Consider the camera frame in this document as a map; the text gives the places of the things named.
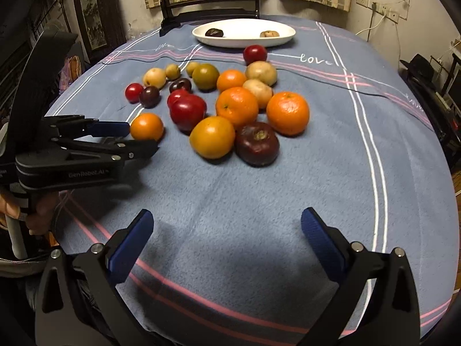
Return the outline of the person left hand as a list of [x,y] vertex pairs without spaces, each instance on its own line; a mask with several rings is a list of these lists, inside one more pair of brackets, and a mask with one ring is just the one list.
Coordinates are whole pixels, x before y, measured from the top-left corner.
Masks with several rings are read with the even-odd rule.
[[[25,223],[30,235],[43,235],[50,230],[54,211],[58,205],[58,193],[50,193],[36,203],[36,210],[27,215]],[[6,216],[19,219],[20,207],[12,195],[1,191],[1,229],[8,229]]]

